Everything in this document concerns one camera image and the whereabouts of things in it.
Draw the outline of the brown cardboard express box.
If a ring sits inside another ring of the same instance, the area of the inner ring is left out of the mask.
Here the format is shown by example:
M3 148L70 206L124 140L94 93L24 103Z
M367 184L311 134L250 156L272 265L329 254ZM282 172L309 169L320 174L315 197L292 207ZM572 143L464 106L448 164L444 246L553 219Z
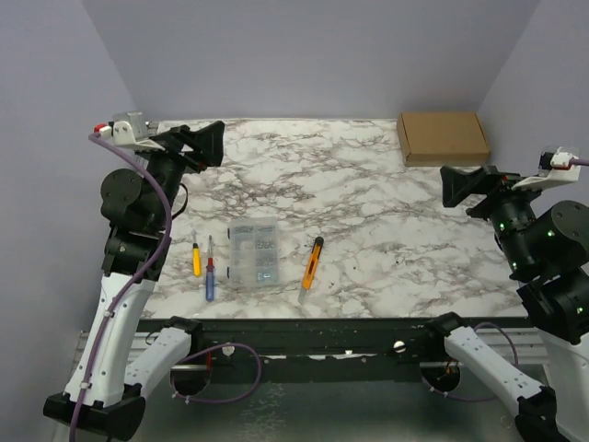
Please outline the brown cardboard express box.
M480 166L491 150L475 112L402 112L398 140L407 167Z

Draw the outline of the orange utility knife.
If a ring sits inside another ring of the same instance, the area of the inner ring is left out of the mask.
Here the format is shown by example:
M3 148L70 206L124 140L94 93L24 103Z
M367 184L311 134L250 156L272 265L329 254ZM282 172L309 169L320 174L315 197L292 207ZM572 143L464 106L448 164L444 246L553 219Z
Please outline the orange utility knife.
M307 293L310 290L311 285L314 281L315 273L318 267L319 257L323 250L323 246L324 239L322 237L316 237L305 269L301 289L298 296L298 302L301 305L305 303Z

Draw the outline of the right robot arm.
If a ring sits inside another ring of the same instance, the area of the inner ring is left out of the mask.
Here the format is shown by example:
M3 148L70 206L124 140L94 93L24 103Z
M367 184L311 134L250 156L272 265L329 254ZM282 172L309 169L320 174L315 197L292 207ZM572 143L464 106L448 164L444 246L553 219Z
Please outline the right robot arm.
M531 208L543 191L576 180L579 170L551 168L523 177L493 166L474 171L443 166L443 205L472 194L482 200L468 216L492 224L511 279L549 357L550 385L525 375L450 312L427 322L422 348L431 360L450 357L467 367L508 408L525 441L588 438L588 208L554 204L542 216Z

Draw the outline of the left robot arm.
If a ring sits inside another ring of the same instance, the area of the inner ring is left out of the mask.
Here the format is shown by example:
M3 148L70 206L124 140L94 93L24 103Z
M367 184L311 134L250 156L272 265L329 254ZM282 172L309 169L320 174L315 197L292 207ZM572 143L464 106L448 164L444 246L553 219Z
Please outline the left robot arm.
M45 416L68 426L70 440L80 430L109 441L130 440L160 380L179 361L201 357L202 324L173 317L137 359L128 360L166 261L182 178L222 164L224 133L222 121L196 131L181 125L150 135L144 124L118 120L96 126L89 136L128 166L112 171L100 188L100 212L110 233L84 352L64 390L43 406Z

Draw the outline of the clear plastic screw box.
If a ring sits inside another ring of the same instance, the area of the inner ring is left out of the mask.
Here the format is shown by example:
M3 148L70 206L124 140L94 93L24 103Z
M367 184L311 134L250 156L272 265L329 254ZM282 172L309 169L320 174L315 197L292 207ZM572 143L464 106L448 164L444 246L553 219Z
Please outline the clear plastic screw box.
M280 283L278 224L275 217L234 219L227 228L233 287L262 288Z

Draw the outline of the yellow handled screwdriver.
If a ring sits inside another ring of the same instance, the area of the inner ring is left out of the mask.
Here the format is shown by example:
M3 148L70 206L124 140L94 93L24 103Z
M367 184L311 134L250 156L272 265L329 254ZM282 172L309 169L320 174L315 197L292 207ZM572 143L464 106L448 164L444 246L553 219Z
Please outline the yellow handled screwdriver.
M196 277L202 276L202 263L198 235L195 230L192 231L192 269Z

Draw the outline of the blue handled screwdriver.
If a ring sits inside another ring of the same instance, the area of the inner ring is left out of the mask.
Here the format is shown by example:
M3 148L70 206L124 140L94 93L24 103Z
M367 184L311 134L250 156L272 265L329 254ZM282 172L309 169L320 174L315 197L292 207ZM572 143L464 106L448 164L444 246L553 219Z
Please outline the blue handled screwdriver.
M208 252L205 274L205 299L207 302L214 301L215 294L215 268L214 268L214 240L208 237Z

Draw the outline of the aluminium frame rail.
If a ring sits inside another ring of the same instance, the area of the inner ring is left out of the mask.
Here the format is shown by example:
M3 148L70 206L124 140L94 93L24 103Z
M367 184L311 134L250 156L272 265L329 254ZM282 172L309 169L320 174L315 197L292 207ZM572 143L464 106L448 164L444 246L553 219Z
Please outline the aluminium frame rail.
M517 361L519 366L547 366L549 364L548 352L541 341L540 337L534 329L524 328L508 328L501 331L488 327L482 327L476 331L480 340L487 344L492 350L506 360L514 364L515 356L514 350L517 354ZM126 366L137 359L145 350L150 348L159 336L159 331L153 332L137 332L132 341L130 353L128 355ZM89 333L82 332L75 350L75 360L77 363L82 356L84 347L87 343ZM285 360L285 355L270 355L266 356L259 352L263 358L270 360ZM373 357L375 353L361 353L359 350L343 350L336 351L335 359L359 359L361 357Z

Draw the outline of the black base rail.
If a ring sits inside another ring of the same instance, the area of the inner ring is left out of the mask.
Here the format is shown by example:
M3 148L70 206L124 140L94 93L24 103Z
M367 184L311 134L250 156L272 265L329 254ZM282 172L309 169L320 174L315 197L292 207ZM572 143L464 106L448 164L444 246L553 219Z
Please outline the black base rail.
M199 346L215 351L212 381L249 384L418 381L420 366L445 363L444 338L428 319L202 320Z

